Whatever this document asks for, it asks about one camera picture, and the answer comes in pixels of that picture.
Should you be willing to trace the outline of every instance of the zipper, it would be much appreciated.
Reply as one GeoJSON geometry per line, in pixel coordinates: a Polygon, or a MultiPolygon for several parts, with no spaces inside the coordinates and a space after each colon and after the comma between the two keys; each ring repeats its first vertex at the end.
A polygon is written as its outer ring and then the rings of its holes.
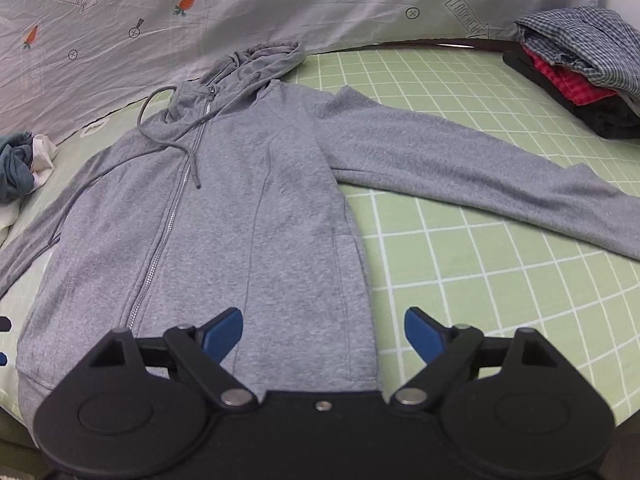
{"type": "MultiPolygon", "coordinates": [[[[211,101],[213,97],[207,97],[207,105],[205,107],[204,114],[207,115],[211,111],[211,101]]],[[[200,145],[200,141],[202,140],[202,135],[204,133],[206,122],[200,125],[200,129],[198,130],[198,135],[196,136],[196,141],[193,145],[193,151],[196,152],[198,150],[198,146],[200,145]]],[[[160,260],[160,256],[162,256],[162,252],[166,247],[167,242],[169,241],[169,235],[171,234],[171,230],[174,228],[175,216],[178,213],[178,207],[180,206],[180,200],[182,199],[182,195],[184,194],[184,188],[187,186],[187,182],[189,181],[189,175],[191,174],[191,162],[187,163],[187,167],[184,168],[182,172],[182,180],[180,181],[180,187],[178,188],[178,192],[175,196],[174,203],[171,206],[171,210],[169,211],[169,218],[164,225],[164,231],[162,232],[162,237],[160,238],[160,243],[158,247],[156,247],[156,251],[154,252],[153,257],[151,258],[151,263],[149,264],[149,268],[146,271],[145,281],[142,283],[142,288],[140,288],[140,292],[136,296],[135,301],[133,302],[133,306],[131,307],[131,311],[129,313],[129,317],[127,318],[127,328],[131,329],[133,327],[133,323],[136,320],[136,316],[138,315],[138,311],[140,310],[140,305],[142,301],[145,299],[146,293],[151,286],[151,281],[154,278],[154,274],[156,273],[156,268],[158,267],[158,261],[160,260]]]]}

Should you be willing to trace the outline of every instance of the hoodie's left sleeve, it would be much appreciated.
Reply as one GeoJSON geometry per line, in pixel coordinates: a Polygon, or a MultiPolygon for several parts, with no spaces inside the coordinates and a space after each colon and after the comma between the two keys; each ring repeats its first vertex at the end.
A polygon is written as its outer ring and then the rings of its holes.
{"type": "Polygon", "coordinates": [[[388,108],[345,87],[297,94],[336,180],[472,206],[640,260],[640,199],[583,164],[562,168],[429,114],[388,108]]]}

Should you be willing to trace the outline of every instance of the red checkered cloth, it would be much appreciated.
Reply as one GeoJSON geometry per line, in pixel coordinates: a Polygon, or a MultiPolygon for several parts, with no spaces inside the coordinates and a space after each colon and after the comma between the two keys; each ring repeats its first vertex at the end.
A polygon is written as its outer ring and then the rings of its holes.
{"type": "Polygon", "coordinates": [[[564,97],[574,104],[578,106],[588,105],[605,97],[618,95],[615,90],[592,85],[583,75],[572,72],[563,66],[551,66],[525,46],[522,47],[533,60],[533,65],[536,69],[549,79],[562,92],[564,97]]]}

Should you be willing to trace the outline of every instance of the green mattress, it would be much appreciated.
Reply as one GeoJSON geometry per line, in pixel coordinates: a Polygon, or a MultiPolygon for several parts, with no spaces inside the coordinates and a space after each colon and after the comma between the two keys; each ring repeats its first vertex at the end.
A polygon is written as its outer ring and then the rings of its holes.
{"type": "MultiPolygon", "coordinates": [[[[440,115],[562,166],[585,163],[626,193],[640,195],[638,144],[596,137],[498,54],[463,48],[321,54],[286,79],[329,92],[349,84],[382,104],[440,115]]],[[[167,97],[156,99],[156,110],[167,97]]],[[[10,239],[92,153],[134,126],[140,105],[60,146],[56,172],[23,206],[10,239]]],[[[423,366],[402,333],[404,311],[416,305],[443,324],[465,322],[489,335],[532,326],[594,384],[619,423],[640,409],[638,262],[471,208],[351,186],[342,190],[369,260],[386,394],[423,366]]],[[[0,301],[0,316],[14,318],[14,330],[0,334],[0,350],[10,361],[0,370],[0,403],[18,418],[15,343],[48,256],[0,301]]]]}

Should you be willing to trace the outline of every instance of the orange carrot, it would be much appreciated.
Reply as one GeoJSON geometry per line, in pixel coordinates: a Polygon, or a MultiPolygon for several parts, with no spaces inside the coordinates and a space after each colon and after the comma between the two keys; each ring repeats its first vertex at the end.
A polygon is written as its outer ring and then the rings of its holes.
{"type": "Polygon", "coordinates": [[[174,14],[185,15],[184,11],[191,9],[196,0],[180,0],[180,3],[175,6],[174,14]]]}
{"type": "Polygon", "coordinates": [[[31,43],[33,43],[33,41],[36,39],[37,32],[38,32],[38,26],[34,25],[33,28],[31,29],[31,32],[27,36],[27,39],[24,40],[24,45],[22,46],[22,48],[31,48],[31,43]]]}

